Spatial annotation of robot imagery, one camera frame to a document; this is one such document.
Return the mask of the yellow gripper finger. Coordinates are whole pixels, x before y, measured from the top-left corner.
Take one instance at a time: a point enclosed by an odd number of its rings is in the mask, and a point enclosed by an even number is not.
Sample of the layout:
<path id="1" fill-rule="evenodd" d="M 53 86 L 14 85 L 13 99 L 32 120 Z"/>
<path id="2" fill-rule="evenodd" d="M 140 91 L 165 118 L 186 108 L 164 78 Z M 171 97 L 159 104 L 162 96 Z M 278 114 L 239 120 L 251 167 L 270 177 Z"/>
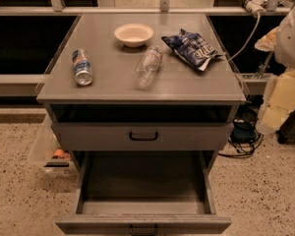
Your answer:
<path id="1" fill-rule="evenodd" d="M 278 131 L 295 111 L 295 69 L 272 76 L 265 86 L 256 129 L 263 135 Z"/>
<path id="2" fill-rule="evenodd" d="M 272 29 L 255 43 L 255 48 L 263 52 L 274 50 L 276 44 L 277 28 Z"/>

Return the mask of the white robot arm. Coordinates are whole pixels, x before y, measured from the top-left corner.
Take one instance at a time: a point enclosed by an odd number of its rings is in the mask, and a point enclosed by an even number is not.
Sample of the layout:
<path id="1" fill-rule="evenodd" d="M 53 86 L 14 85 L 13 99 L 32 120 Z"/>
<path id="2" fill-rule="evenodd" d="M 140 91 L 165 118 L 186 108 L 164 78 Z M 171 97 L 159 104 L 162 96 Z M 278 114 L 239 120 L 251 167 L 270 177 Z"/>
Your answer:
<path id="1" fill-rule="evenodd" d="M 255 47 L 274 51 L 275 61 L 286 68 L 280 76 L 268 79 L 258 113 L 257 131 L 270 135 L 295 111 L 295 5 L 280 25 L 258 40 Z"/>

